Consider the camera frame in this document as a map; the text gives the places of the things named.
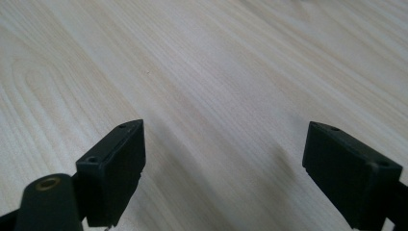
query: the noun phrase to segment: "light wood tabletop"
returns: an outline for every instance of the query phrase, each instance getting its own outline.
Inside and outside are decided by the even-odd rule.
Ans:
[[[139,118],[114,230],[351,230],[301,165],[311,120],[408,167],[405,0],[2,0],[0,81],[1,214]]]

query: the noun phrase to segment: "mounting hole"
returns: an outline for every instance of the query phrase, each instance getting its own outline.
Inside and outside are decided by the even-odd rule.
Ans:
[[[61,179],[59,177],[49,177],[36,184],[37,191],[48,191],[57,186]]]
[[[87,161],[90,163],[97,163],[98,162],[98,158],[91,156],[87,158]]]
[[[380,161],[378,162],[379,165],[381,165],[382,167],[388,167],[390,164],[386,161]]]

